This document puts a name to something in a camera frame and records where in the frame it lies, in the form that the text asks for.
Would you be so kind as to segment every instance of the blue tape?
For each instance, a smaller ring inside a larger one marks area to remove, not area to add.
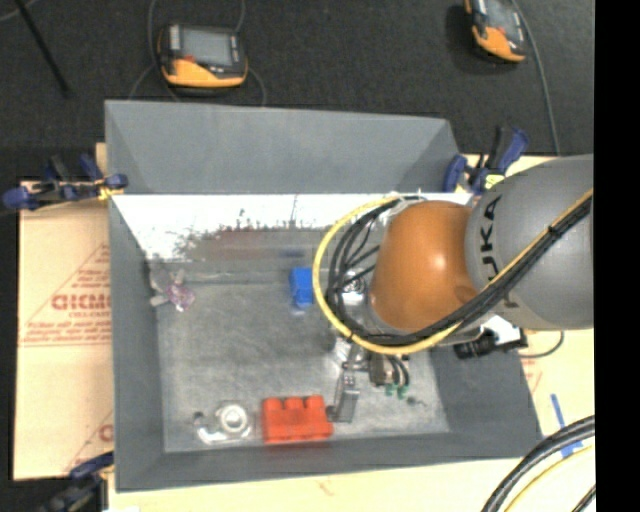
[[[556,412],[556,418],[558,418],[558,423],[560,424],[560,428],[566,427],[564,422],[564,417],[562,416],[562,409],[560,409],[560,401],[558,400],[558,396],[555,393],[551,393],[551,404],[553,405],[553,410]],[[562,458],[569,457],[574,450],[578,448],[582,448],[582,441],[576,441],[569,446],[564,447],[560,453],[562,454]]]

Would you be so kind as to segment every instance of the orange device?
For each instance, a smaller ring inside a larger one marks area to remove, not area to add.
[[[525,58],[524,32],[516,7],[509,0],[464,0],[471,32],[479,49],[507,62]]]
[[[249,71],[240,37],[228,28],[173,23],[160,31],[157,49],[162,75],[178,93],[237,87]]]
[[[390,223],[369,290],[370,304],[382,321],[417,331],[477,294],[464,258],[470,215],[468,206],[424,201]]]

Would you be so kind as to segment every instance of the red lego brick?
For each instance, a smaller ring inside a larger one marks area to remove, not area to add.
[[[262,437],[265,443],[317,441],[333,434],[327,420],[324,399],[312,395],[281,400],[271,397],[262,402]]]

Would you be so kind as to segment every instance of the black floor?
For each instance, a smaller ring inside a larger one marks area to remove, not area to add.
[[[0,191],[38,175],[53,153],[75,161],[102,141],[104,100],[129,97],[151,62],[151,0],[27,3],[73,96],[62,96],[25,20],[12,14],[15,2],[0,0]],[[241,5],[241,0],[158,0],[152,26],[182,21],[235,27]],[[539,61],[530,42],[529,58],[512,65],[472,52],[461,0],[246,0],[241,33],[253,73],[225,96],[194,101],[440,117],[451,122],[466,153],[488,151],[496,125],[509,123],[527,132],[529,153],[593,152],[595,2],[519,0],[518,5]],[[153,73],[136,97],[173,101]],[[0,510],[10,512],[32,509],[64,483],[8,481],[15,391],[14,216],[0,217],[0,237]]]

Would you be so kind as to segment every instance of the black connector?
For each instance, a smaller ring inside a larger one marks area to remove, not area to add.
[[[507,352],[515,348],[528,347],[526,335],[520,331],[520,338],[506,343],[498,343],[498,336],[490,329],[485,329],[482,334],[473,341],[466,343],[458,343],[453,346],[453,350],[460,359],[471,359],[473,357],[482,357],[501,350]]]

